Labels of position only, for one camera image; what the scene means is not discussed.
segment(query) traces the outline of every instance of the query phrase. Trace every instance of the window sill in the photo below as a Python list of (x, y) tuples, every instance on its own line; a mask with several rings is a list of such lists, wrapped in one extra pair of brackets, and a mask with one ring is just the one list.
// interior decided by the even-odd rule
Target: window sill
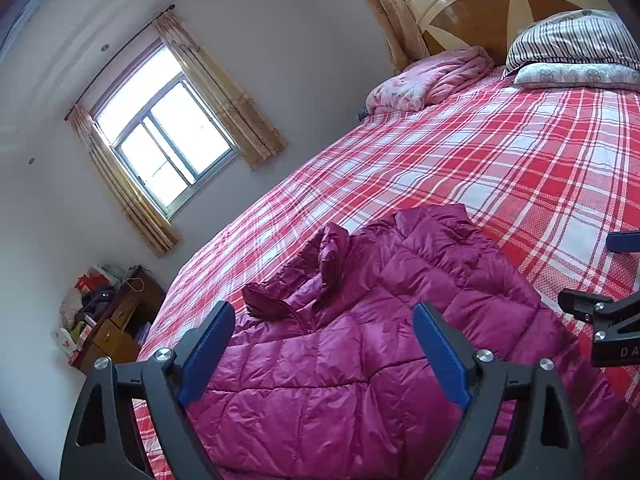
[(215, 177), (220, 171), (222, 171), (229, 163), (231, 163), (235, 158), (241, 155), (240, 150), (237, 148), (230, 150), (228, 153), (220, 157), (208, 170), (207, 172), (201, 176), (193, 187), (186, 189), (178, 198), (176, 198), (172, 204), (167, 208), (168, 213), (166, 215), (167, 220), (172, 220), (174, 216), (180, 211), (182, 206), (186, 204), (191, 197), (196, 195), (199, 192), (200, 188), (204, 186), (209, 180)]

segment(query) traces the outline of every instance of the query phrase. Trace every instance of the curtain rod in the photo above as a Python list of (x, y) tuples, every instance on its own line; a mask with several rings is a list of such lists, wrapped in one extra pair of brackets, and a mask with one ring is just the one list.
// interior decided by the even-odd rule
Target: curtain rod
[[(171, 4), (170, 6), (168, 6), (165, 10), (163, 10), (160, 14), (158, 14), (154, 19), (159, 18), (160, 16), (162, 16), (164, 13), (168, 12), (169, 10), (174, 10), (175, 9), (175, 4)], [(133, 37), (127, 41), (127, 43), (125, 43), (119, 51), (117, 51), (115, 54), (113, 54), (113, 56), (111, 56), (111, 59), (107, 61), (107, 63), (100, 69), (100, 72), (98, 72), (95, 77), (93, 79), (91, 79), (91, 82), (86, 86), (86, 88), (82, 91), (82, 93), (80, 94), (80, 97), (78, 99), (76, 99), (76, 102), (73, 103), (71, 105), (71, 108), (69, 108), (69, 111), (66, 113), (65, 115), (65, 121), (69, 120), (69, 115), (71, 115), (71, 110), (74, 109), (74, 106), (76, 106), (79, 102), (80, 99), (82, 99), (84, 97), (84, 94), (86, 94), (89, 90), (89, 88), (91, 88), (91, 85), (94, 84), (95, 80), (98, 79), (100, 77), (100, 74), (102, 72), (104, 72), (104, 69), (106, 69), (111, 61), (113, 61), (114, 59), (116, 59), (116, 57), (118, 57), (118, 54), (121, 53), (128, 45), (129, 43), (131, 43), (133, 40), (135, 40), (140, 34), (142, 34), (145, 30), (147, 30), (147, 28), (149, 27), (149, 25), (151, 25), (154, 22), (154, 20), (151, 20), (150, 22), (148, 22), (144, 27), (142, 27), (139, 31), (137, 31)]]

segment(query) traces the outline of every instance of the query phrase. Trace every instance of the folded pink blanket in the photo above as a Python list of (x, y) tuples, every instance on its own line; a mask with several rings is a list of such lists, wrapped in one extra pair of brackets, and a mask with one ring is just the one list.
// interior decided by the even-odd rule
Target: folded pink blanket
[(482, 79), (494, 66), (481, 46), (446, 50), (409, 65), (373, 89), (367, 97), (367, 111), (372, 115), (419, 112)]

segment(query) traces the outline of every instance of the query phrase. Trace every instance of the red and white plaid bedspread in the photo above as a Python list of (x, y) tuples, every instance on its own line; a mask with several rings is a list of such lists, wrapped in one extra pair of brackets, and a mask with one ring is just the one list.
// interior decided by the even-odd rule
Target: red and white plaid bedspread
[[(140, 359), (174, 345), (216, 300), (242, 308), (241, 287), (326, 222), (352, 232), (398, 209), (454, 202), (589, 354), (590, 326), (563, 315), (556, 297), (565, 286), (616, 299), (638, 288), (638, 256), (608, 253), (605, 237), (640, 226), (640, 95), (520, 90), (499, 73), (419, 114), (369, 118), (258, 200), (182, 268)], [(640, 404), (634, 368), (606, 373)], [(170, 476), (146, 407), (136, 414), (156, 476)]]

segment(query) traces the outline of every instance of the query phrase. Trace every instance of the window pane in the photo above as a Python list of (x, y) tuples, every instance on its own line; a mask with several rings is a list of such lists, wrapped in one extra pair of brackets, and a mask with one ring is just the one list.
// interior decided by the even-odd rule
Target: window pane
[(151, 112), (198, 173), (228, 152), (226, 140), (181, 84), (169, 90)]
[(187, 184), (166, 160), (140, 124), (122, 143), (122, 152), (135, 173), (165, 206), (173, 202)]
[(140, 108), (179, 72), (180, 65), (167, 47), (143, 64), (98, 114), (97, 123), (109, 142), (113, 142)]
[(151, 132), (151, 135), (156, 140), (156, 142), (160, 144), (160, 146), (162, 146), (164, 152), (169, 155), (169, 158), (171, 159), (172, 163), (175, 164), (175, 167), (180, 170), (180, 172), (184, 175), (184, 177), (189, 181), (190, 184), (194, 184), (196, 180), (191, 174), (191, 171), (187, 169), (183, 161), (180, 160), (180, 157), (175, 154), (169, 143), (156, 128), (156, 125), (151, 122), (151, 119), (145, 117), (144, 119), (142, 119), (142, 122), (145, 123), (145, 126)]

